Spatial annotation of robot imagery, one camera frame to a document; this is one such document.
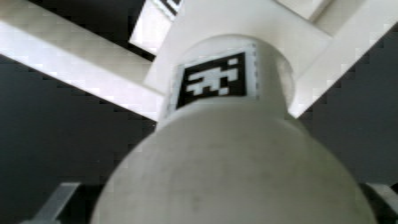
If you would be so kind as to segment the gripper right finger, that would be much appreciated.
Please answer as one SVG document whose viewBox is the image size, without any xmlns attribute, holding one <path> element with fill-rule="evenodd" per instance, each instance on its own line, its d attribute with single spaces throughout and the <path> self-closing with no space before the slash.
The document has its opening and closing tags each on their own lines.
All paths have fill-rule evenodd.
<svg viewBox="0 0 398 224">
<path fill-rule="evenodd" d="M 398 214 L 398 183 L 367 183 L 369 201 L 378 214 Z"/>
</svg>

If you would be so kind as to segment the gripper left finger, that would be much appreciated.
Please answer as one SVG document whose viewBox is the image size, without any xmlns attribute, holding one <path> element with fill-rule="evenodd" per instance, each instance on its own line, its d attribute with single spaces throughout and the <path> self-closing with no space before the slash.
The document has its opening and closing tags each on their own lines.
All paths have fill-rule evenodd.
<svg viewBox="0 0 398 224">
<path fill-rule="evenodd" d="M 63 224 L 59 216 L 65 211 L 79 187 L 81 187 L 79 182 L 61 183 L 35 217 L 29 220 L 26 220 L 20 224 Z"/>
</svg>

